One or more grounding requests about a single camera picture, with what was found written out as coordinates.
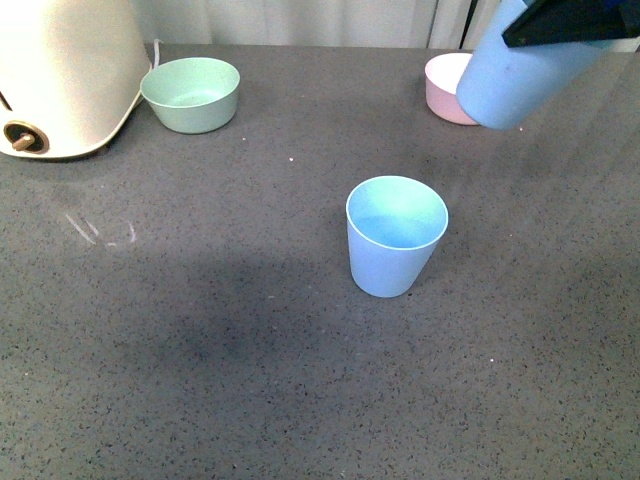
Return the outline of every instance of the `bowl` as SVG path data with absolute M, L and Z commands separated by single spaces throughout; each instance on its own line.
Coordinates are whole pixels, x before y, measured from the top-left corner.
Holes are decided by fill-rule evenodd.
M 222 127 L 238 106 L 240 74 L 231 64 L 208 57 L 174 60 L 151 70 L 140 93 L 162 124 L 179 133 Z
M 456 88 L 471 59 L 470 53 L 446 53 L 432 58 L 424 68 L 427 82 L 427 105 L 449 122 L 477 125 L 460 107 Z

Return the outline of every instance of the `bowl rim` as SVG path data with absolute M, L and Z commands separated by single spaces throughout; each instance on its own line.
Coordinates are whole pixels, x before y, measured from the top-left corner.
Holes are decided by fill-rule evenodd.
M 465 64 L 465 68 L 466 68 L 466 65 L 468 65 L 469 62 L 471 61 L 472 54 L 467 52 L 451 52 L 451 53 L 445 53 L 442 55 L 437 55 L 433 57 L 431 60 L 429 60 L 424 67 L 424 74 L 427 77 L 427 80 L 431 82 L 431 84 L 434 85 L 435 87 L 451 95 L 456 94 L 457 82 L 456 82 L 456 88 L 454 88 L 454 90 L 451 91 L 450 88 L 442 86 L 441 82 L 437 82 L 434 79 L 433 73 L 434 73 L 434 69 L 437 68 L 439 63 L 443 63 L 447 61 L 447 59 L 451 60 L 453 57 L 457 57 L 459 61 L 463 61 L 463 57 L 464 57 L 464 59 L 466 59 L 466 64 Z
M 162 73 L 162 70 L 167 70 L 169 68 L 175 67 L 177 64 L 187 64 L 187 63 L 209 63 L 209 64 L 218 64 L 218 65 L 222 65 L 225 68 L 226 67 L 230 67 L 230 74 L 233 75 L 234 77 L 234 82 L 232 83 L 232 87 L 230 87 L 228 89 L 228 91 L 222 95 L 221 97 L 212 100 L 212 101 L 207 101 L 207 102 L 202 102 L 202 103 L 198 103 L 198 104 L 193 104 L 193 105 L 170 105 L 164 102 L 159 102 L 157 100 L 154 100 L 153 98 L 149 98 L 149 96 L 147 94 L 145 94 L 144 92 L 144 84 L 145 82 L 149 82 L 149 79 L 153 79 L 154 77 L 157 77 L 158 75 L 160 75 Z M 140 94 L 142 95 L 142 97 L 149 103 L 152 103 L 154 105 L 157 105 L 159 107 L 165 107 L 165 108 L 171 108 L 171 109 L 187 109 L 187 108 L 198 108 L 198 107 L 203 107 L 205 105 L 213 105 L 217 102 L 220 102 L 226 98 L 228 98 L 230 95 L 233 95 L 234 92 L 236 92 L 238 90 L 238 87 L 240 85 L 240 72 L 238 71 L 238 69 L 236 67 L 234 67 L 233 65 L 231 65 L 229 62 L 225 62 L 224 60 L 220 60 L 219 58 L 213 58 L 213 57 L 185 57 L 185 58 L 178 58 L 176 60 L 171 60 L 169 62 L 163 63 L 158 65 L 157 67 L 151 69 L 149 72 L 147 72 L 147 74 L 142 78 L 142 80 L 140 81 Z

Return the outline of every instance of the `plastic cup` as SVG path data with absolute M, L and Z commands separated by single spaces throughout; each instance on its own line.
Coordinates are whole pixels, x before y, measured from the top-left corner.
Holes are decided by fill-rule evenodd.
M 519 126 L 610 45 L 605 41 L 509 48 L 502 33 L 526 8 L 522 0 L 500 2 L 458 84 L 460 106 L 485 127 Z
M 406 177 L 375 177 L 347 199 L 351 274 L 376 297 L 396 297 L 411 288 L 449 223 L 440 196 Z

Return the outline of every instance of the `brown knob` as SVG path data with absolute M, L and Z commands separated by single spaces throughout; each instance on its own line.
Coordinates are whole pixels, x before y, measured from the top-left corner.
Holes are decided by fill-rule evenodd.
M 23 133 L 22 135 L 20 135 L 20 138 L 18 140 L 11 144 L 11 146 L 16 152 L 21 152 L 22 150 L 25 150 L 33 145 L 35 141 L 36 137 L 29 133 Z

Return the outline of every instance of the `knob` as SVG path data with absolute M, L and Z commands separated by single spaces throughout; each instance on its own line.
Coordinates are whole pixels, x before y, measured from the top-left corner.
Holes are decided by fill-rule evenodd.
M 20 135 L 20 138 L 13 142 L 11 146 L 16 152 L 21 152 L 22 150 L 26 150 L 36 141 L 36 137 L 30 135 L 28 133 L 23 133 Z
M 21 121 L 4 126 L 4 136 L 16 152 L 42 154 L 49 150 L 49 139 L 39 128 Z

